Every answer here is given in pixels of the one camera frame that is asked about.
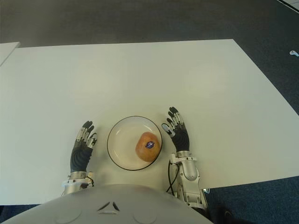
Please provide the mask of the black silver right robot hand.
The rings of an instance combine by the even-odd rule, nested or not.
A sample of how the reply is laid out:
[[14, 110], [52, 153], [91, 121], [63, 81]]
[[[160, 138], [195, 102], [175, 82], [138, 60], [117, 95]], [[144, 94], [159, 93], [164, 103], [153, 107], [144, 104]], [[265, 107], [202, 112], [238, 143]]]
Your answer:
[[170, 136], [176, 152], [190, 151], [189, 135], [180, 112], [175, 107], [170, 107], [168, 115], [168, 123], [163, 123], [161, 127]]

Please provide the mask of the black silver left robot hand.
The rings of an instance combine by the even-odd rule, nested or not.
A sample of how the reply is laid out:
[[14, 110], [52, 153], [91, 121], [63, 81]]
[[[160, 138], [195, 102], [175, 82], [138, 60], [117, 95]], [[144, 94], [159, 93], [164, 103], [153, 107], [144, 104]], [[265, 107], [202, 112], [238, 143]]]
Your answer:
[[71, 173], [86, 172], [93, 148], [97, 143], [97, 133], [93, 132], [93, 130], [94, 125], [92, 121], [86, 121], [79, 129], [71, 152]]

